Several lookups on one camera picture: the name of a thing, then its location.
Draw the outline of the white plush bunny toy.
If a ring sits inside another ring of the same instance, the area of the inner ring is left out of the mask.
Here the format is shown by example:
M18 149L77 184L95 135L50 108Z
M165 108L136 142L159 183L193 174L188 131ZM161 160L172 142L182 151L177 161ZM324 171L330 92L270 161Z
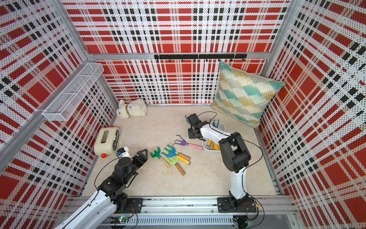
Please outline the white plush bunny toy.
M146 116L147 113L147 107L143 99L134 100L129 104L125 103L124 100L120 100L116 110L116 116L122 119L128 119L130 116Z

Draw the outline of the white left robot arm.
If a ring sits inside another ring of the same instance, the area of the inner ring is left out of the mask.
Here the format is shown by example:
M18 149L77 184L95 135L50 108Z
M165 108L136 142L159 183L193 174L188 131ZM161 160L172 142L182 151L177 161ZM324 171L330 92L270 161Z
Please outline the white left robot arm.
M129 155L127 148L118 151L121 152L120 157L112 160L116 162L113 173L96 187L94 194L60 223L57 229L96 229L116 212L119 204L127 204L127 194L124 190L137 175L137 170L147 162L148 150L140 150L133 157Z

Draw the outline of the metal base rail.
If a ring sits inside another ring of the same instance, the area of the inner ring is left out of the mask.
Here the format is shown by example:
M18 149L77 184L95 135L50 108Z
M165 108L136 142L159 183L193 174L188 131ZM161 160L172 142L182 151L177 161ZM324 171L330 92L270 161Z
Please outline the metal base rail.
M300 229L297 210L289 196L256 196L239 208L228 197L144 197L136 212L132 207L114 213L102 222L113 229L138 229L143 226L236 226L237 219L250 229Z

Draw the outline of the cream toy clock radio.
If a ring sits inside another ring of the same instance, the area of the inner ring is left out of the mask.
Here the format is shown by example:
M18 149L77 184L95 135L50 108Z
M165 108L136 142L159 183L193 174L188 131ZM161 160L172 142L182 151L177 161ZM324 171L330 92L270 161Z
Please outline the cream toy clock radio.
M120 130L118 127L101 128L94 144L94 153L97 156L116 154L119 138Z

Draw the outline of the dark green rake wooden handle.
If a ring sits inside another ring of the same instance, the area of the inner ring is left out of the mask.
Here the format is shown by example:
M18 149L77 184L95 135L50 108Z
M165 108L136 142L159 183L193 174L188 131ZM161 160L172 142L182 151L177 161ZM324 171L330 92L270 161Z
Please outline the dark green rake wooden handle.
M150 153L152 158L158 158L167 168L170 168L171 165L160 155L161 150L158 147L153 153Z

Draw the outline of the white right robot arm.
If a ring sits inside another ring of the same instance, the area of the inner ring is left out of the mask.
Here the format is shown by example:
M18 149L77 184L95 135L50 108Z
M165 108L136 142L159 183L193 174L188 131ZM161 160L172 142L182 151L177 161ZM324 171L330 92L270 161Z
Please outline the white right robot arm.
M212 125L209 121L201 121L197 114L186 117L190 125L188 136L190 139L212 140L220 147L222 160L231 172L231 187L229 203L238 210L250 202L246 191L246 169L249 167L251 154L238 132L229 133Z

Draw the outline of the purple rake pink handle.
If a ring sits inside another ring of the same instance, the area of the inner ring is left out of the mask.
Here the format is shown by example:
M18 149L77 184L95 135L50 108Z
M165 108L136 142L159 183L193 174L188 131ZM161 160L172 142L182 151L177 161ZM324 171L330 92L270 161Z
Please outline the purple rake pink handle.
M186 140L184 140L180 135L177 135L180 139L176 139L173 143L173 145L180 145L180 146L189 146L198 150L203 150L203 147L197 144L191 144L188 143Z

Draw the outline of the black hook rail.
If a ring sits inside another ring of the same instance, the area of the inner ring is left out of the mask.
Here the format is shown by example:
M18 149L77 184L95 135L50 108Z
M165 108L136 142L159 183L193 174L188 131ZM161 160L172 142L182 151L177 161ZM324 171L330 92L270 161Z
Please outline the black hook rail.
M156 54L154 55L155 60L209 60L209 59L217 59L218 61L222 59L246 59L247 54Z

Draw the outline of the light green fork wooden handle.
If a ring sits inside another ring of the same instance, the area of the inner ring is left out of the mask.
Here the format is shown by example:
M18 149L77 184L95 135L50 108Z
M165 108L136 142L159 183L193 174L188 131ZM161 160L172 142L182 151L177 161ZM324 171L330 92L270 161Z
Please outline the light green fork wooden handle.
M178 171L180 172L180 174L182 176L184 176L186 174L186 172L183 170L183 168L179 165L178 162L180 160L177 157L175 157L175 156L173 156L173 157L164 156L164 158L168 162L169 165L171 165L171 166L174 165L178 169Z

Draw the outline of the white storage box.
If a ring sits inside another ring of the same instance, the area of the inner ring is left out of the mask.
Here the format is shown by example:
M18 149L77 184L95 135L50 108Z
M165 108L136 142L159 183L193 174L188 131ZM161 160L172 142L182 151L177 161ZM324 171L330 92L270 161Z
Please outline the white storage box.
M212 127L210 124L204 125L201 128L201 134L204 138L204 141L202 142L202 146L203 146L204 150L206 150L208 152L220 152L220 150L210 150L206 144L207 144L207 141L210 139L212 142L219 145L219 142L222 139L225 139L228 136L230 136L230 134L225 132L225 130L226 130L226 127L221 121L220 121L218 128Z

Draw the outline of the teal yellow patterned pillow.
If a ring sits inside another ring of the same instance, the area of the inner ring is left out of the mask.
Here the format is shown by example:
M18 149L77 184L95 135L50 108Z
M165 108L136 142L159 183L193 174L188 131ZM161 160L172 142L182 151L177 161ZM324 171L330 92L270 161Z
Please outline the teal yellow patterned pillow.
M220 62L218 92L212 108L257 128L269 102L286 83Z

